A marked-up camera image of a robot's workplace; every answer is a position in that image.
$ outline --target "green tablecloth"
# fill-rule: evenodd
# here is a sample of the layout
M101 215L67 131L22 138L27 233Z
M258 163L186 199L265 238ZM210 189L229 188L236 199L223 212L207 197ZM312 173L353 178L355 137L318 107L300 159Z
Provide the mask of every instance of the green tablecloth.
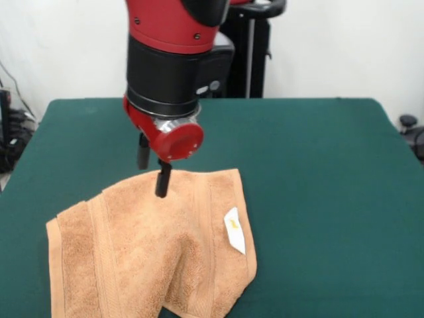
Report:
M207 100L200 121L175 166L240 169L258 257L229 317L424 316L424 174L375 101ZM137 174L137 141L119 99L49 106L0 197L1 317L50 316L45 223Z

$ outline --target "white wall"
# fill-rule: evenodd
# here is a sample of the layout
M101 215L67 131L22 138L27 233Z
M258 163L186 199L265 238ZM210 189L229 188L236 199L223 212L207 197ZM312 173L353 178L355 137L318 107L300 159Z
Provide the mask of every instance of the white wall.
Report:
M38 115L125 90L124 0L0 0L0 59ZM424 1L289 0L272 22L267 97L374 97L424 120Z

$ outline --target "towel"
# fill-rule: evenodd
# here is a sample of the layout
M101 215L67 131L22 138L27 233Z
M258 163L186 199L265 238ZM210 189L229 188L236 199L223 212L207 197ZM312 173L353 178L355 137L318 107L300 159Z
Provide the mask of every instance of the towel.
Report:
M256 274L238 170L121 181L47 223L52 318L224 317ZM238 209L245 254L224 216Z

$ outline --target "red robot arm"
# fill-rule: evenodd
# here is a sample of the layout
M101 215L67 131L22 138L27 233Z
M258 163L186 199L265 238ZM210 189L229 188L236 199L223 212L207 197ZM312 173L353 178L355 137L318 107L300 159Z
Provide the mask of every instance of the red robot arm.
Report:
M156 195L166 196L170 162L189 158L203 142L199 98L222 86L233 59L218 34L230 0L127 0L129 48L124 108L141 130L138 167L150 149L162 171Z

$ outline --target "towel tag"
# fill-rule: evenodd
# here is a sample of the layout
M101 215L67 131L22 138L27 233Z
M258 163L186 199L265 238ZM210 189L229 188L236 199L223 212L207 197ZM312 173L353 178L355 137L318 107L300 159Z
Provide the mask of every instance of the towel tag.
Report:
M225 227L227 228L230 244L243 255L246 255L246 245L244 243L243 229L239 221L239 211L233 207L224 216Z

